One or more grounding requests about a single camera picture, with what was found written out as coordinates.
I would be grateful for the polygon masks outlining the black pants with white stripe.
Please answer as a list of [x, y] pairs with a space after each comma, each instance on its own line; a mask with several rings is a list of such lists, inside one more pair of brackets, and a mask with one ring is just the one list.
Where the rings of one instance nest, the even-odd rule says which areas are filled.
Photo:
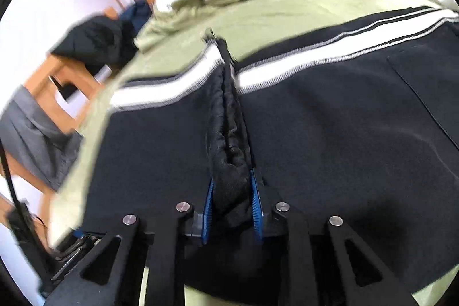
[[134, 214], [150, 305], [414, 305], [458, 264], [458, 15], [382, 12], [110, 98], [82, 227]]

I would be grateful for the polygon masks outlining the grey pants on footboard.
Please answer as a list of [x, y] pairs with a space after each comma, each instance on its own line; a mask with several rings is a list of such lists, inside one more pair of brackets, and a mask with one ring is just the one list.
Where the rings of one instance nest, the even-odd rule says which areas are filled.
[[78, 158], [82, 135], [62, 132], [23, 86], [1, 115], [5, 150], [27, 171], [57, 191]]

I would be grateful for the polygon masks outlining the wooden bed footboard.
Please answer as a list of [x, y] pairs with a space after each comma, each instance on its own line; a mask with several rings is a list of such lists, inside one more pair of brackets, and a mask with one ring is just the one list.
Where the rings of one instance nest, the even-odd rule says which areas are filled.
[[[58, 103], [58, 99], [61, 97], [58, 89], [66, 85], [74, 85], [84, 98], [82, 109], [76, 116], [70, 116]], [[39, 106], [64, 133], [73, 130], [78, 131], [90, 101], [102, 88], [102, 84], [88, 72], [82, 62], [53, 54], [48, 54], [44, 63], [21, 86], [30, 92]], [[58, 190], [55, 191], [50, 188], [45, 182], [27, 171], [10, 153], [7, 151], [5, 153], [8, 166], [1, 169], [1, 174], [5, 176], [7, 173], [11, 173], [14, 177], [20, 177], [43, 194], [40, 199], [40, 206], [33, 213], [35, 216], [34, 224], [38, 229], [39, 237], [45, 239], [51, 198]]]

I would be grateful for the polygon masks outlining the black jacket on footboard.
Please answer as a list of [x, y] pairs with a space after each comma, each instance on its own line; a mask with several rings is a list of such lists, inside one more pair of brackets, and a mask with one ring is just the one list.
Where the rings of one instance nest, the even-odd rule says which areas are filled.
[[130, 19], [93, 16], [73, 26], [51, 53], [82, 62], [95, 75], [105, 65], [120, 68], [135, 56], [138, 31], [139, 24]]

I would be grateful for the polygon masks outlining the green fleece blanket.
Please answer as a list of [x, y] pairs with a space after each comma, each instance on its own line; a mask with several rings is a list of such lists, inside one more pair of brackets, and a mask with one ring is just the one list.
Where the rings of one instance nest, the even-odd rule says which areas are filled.
[[162, 39], [210, 18], [229, 5], [243, 1], [248, 0], [178, 0], [169, 12], [161, 12], [155, 7], [152, 17], [134, 38], [135, 46], [140, 53], [147, 54]]

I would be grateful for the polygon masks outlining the navy blue garment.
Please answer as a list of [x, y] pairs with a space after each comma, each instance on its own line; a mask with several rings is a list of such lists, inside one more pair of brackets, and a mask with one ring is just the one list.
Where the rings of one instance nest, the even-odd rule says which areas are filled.
[[139, 33], [152, 14], [152, 9], [146, 0], [137, 0], [120, 14], [119, 20], [131, 22], [132, 33], [135, 36]]

